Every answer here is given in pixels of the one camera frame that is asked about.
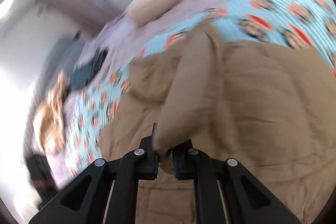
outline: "dark cloth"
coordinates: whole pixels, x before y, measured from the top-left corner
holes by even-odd
[[[100,71],[107,56],[107,50],[96,52],[85,66],[75,70],[69,78],[69,92],[86,87]]]
[[[30,173],[31,183],[42,199],[38,206],[39,210],[41,210],[57,195],[58,191],[45,156],[32,155],[26,159],[26,164]]]

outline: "metal screw head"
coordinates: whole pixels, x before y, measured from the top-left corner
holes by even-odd
[[[136,154],[137,156],[141,156],[145,153],[145,150],[138,148],[134,150],[134,154]]]
[[[97,159],[97,160],[95,160],[94,164],[98,167],[103,166],[105,164],[105,160]]]
[[[235,166],[238,165],[238,161],[235,160],[235,159],[228,159],[228,160],[227,160],[227,164],[228,164],[229,166],[235,167]]]
[[[188,153],[190,155],[197,155],[198,154],[198,150],[196,148],[189,148],[188,149]]]

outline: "beige blanket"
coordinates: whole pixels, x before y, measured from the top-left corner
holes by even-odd
[[[33,127],[40,150],[46,154],[63,151],[65,144],[63,102],[69,87],[68,79],[61,71],[55,87],[38,106]]]
[[[191,137],[209,156],[236,158],[301,221],[336,185],[336,80],[310,48],[224,43],[207,22],[165,52],[129,66],[130,92],[102,133],[106,160],[151,134],[160,153]],[[166,166],[140,181],[136,223],[194,223],[193,184]]]

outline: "pink bedsheet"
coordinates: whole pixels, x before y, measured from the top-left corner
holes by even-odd
[[[92,83],[95,84],[104,79],[109,73],[118,70],[120,66],[129,61],[133,54],[140,52],[150,38],[206,8],[218,7],[225,1],[228,0],[183,0],[162,17],[143,27],[137,27],[131,19],[126,15],[122,15],[106,24],[98,37],[85,45],[82,55],[77,61],[77,66],[79,67],[88,62],[97,49],[107,48],[109,53],[101,71]],[[64,104],[64,121],[66,125],[71,119],[75,98],[75,93],[70,94]],[[69,182],[66,176],[64,155],[48,156],[48,161],[56,184],[59,188],[63,188]]]

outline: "light blue patterned bedsheet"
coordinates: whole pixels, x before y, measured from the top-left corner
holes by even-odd
[[[164,51],[210,17],[226,41],[271,42],[293,49],[316,47],[335,71],[335,12],[332,0],[231,0],[153,37],[132,59]],[[71,179],[101,157],[100,131],[113,119],[122,93],[127,91],[127,66],[99,85],[89,86],[76,100],[66,143],[66,167]]]

